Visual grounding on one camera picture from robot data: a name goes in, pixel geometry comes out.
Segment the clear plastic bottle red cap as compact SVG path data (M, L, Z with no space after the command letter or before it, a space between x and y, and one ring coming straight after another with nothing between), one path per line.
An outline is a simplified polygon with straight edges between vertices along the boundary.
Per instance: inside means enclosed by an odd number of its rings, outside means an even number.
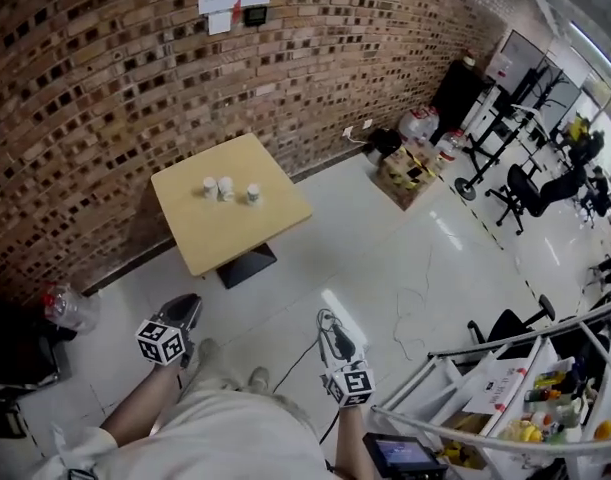
M87 297L70 284L48 283L42 295L45 318L58 327L89 334L100 318L100 299Z

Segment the person's left forearm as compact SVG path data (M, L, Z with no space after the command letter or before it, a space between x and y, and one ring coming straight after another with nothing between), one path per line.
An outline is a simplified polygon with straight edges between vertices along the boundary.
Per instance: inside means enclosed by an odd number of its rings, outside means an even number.
M156 365L136 388L103 422L118 447L150 435L154 424L170 400L179 392L179 362Z

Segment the tall black cabinet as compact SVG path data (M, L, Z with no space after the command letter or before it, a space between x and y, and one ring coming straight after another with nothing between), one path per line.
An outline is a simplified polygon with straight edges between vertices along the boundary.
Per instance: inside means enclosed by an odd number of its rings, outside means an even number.
M431 100L438 113L438 134L458 129L492 78L462 60L453 61Z

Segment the small black monitor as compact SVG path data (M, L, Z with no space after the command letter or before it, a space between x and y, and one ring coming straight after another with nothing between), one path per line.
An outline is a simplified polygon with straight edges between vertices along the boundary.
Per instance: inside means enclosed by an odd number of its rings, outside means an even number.
M447 465L414 437L368 432L363 443L383 480L445 480Z

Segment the white paper sign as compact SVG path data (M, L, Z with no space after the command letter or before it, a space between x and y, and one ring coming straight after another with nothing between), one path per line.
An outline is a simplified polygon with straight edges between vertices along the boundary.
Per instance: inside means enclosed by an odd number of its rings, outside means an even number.
M502 414L511 402L516 390L527 373L526 358L512 358L495 361L483 375L479 387L464 406L466 413L495 415Z

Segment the white metal shelf cart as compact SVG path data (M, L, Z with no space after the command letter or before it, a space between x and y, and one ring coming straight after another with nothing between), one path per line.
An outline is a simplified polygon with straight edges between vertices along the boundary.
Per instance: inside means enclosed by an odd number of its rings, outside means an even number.
M389 480L611 480L611 298L432 352L372 414L364 441Z

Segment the small white paper note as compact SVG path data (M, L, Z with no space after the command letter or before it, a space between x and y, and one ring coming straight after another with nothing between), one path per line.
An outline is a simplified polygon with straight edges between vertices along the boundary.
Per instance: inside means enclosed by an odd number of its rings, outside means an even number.
M210 36L227 33L232 26L232 11L220 11L208 15L208 34Z

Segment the black office chair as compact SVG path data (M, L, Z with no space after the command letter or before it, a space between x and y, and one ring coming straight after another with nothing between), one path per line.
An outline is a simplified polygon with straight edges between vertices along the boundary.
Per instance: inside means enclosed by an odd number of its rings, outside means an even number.
M576 196L586 181L585 168L574 167L560 177L546 182L539 190L538 216L542 216L551 204Z
M524 232L521 220L522 215L527 212L530 216L538 218L545 209L546 203L541 196L540 189L536 186L533 176L542 169L538 164L534 164L528 172L522 166L513 164L507 173L506 183L498 190L488 189L484 195L494 196L506 206L504 213L496 221L497 226L501 226L505 218L512 214L517 224L516 235L520 236Z
M544 294L538 298L538 305L540 311L525 321L522 321L511 309L506 309L495 322L487 338L483 336L475 321L470 320L467 323L467 328L474 333L475 339L479 344L500 341L526 334L533 331L532 325L537 321L543 318L547 318L550 321L556 319L555 309Z

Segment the clear water jug red label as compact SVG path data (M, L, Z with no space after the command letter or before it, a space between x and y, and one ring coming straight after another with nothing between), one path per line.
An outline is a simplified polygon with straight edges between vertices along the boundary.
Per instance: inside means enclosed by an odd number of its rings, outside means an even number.
M406 141L428 141L437 131L439 115L435 107L423 107L406 112L398 124L398 132Z

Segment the black and silver bucket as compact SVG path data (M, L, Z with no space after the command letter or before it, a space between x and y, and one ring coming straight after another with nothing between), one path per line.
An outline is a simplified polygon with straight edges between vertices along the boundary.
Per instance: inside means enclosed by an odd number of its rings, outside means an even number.
M369 135L364 152L367 159L378 166L385 158L395 153L401 145L401 137L396 130L378 128Z

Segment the person's left shoe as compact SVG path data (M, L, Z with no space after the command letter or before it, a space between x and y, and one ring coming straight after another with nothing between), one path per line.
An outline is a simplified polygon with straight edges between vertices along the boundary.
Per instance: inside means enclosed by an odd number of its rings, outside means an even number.
M204 369L217 366L221 360L222 350L218 343L212 338L201 341L198 347L199 367Z

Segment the clear water jug red cap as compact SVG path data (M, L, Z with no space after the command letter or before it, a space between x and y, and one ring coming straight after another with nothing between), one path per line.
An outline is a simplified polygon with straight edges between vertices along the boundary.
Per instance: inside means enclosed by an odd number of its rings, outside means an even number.
M452 163L466 145L467 137L462 129L444 133L436 144L436 158L443 163Z

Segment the black table base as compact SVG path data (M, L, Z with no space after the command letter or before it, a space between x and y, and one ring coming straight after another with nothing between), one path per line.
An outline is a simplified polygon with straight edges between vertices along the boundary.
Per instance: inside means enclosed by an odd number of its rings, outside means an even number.
M274 264L277 258L263 243L216 269L226 289L231 289Z

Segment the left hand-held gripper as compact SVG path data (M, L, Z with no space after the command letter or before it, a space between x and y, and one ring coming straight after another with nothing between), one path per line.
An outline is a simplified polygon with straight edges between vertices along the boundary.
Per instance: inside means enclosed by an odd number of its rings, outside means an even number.
M189 365L195 348L189 333L195 328L202 311L202 298L189 294L187 304L185 299L186 296L181 295L166 302L159 313L138 327L135 339L146 360L160 366L177 360L181 368Z

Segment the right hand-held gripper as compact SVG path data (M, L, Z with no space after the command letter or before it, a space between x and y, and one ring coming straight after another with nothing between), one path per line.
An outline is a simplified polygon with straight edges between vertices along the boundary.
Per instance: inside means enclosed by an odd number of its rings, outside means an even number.
M322 384L340 408L366 404L374 392L373 371L364 346L339 320L320 326Z

